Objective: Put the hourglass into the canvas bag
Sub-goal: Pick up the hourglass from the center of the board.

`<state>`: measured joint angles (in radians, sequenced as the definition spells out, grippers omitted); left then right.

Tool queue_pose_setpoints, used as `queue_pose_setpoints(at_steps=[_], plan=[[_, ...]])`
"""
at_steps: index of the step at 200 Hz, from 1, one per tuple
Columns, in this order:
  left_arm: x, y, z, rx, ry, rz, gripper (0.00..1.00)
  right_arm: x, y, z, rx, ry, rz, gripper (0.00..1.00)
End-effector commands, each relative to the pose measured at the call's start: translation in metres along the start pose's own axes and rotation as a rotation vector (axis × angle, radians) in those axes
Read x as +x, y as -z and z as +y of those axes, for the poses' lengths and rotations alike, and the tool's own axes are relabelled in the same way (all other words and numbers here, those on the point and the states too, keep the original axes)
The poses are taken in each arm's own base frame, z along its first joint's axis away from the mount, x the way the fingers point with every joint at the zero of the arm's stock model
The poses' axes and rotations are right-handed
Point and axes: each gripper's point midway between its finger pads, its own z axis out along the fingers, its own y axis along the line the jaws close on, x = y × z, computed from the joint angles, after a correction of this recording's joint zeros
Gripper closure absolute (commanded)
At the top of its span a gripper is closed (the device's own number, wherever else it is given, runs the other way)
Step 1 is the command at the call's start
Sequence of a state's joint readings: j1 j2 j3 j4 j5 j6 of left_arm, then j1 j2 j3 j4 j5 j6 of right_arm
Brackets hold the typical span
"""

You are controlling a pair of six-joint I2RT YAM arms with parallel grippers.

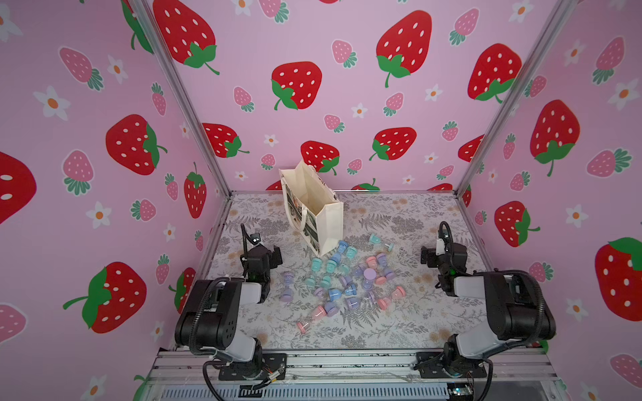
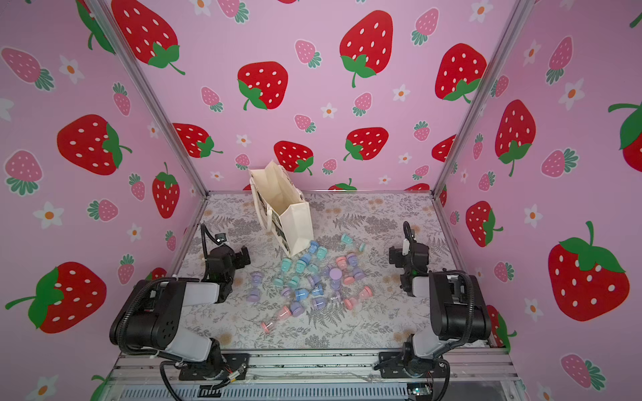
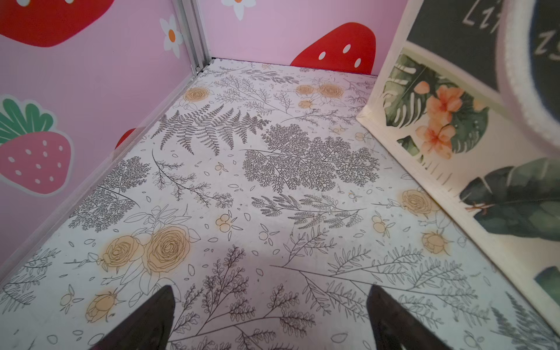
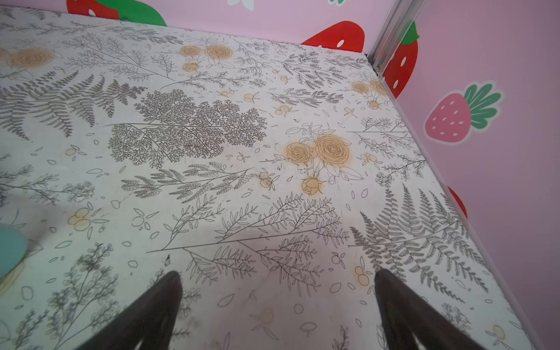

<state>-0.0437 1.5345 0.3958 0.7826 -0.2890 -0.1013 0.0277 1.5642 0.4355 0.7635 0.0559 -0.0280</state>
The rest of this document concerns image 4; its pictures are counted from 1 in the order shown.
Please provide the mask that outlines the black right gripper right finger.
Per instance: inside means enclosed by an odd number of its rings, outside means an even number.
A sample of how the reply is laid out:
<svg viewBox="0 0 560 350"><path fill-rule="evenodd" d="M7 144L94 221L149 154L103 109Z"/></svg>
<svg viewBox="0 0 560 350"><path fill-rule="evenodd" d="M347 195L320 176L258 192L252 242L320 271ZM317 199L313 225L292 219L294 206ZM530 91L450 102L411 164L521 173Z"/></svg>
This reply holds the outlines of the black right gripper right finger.
<svg viewBox="0 0 560 350"><path fill-rule="evenodd" d="M460 332L429 303L387 269L374 279L376 300L390 350L481 349L482 346Z"/></svg>

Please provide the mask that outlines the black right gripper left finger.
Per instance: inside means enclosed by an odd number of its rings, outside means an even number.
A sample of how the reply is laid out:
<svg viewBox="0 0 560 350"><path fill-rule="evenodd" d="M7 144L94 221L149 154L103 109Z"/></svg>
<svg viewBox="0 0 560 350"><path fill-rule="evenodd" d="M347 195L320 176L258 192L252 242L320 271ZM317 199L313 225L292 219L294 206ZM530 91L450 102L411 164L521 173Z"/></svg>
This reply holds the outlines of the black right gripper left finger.
<svg viewBox="0 0 560 350"><path fill-rule="evenodd" d="M182 300L182 283L170 271L80 349L167 349Z"/></svg>

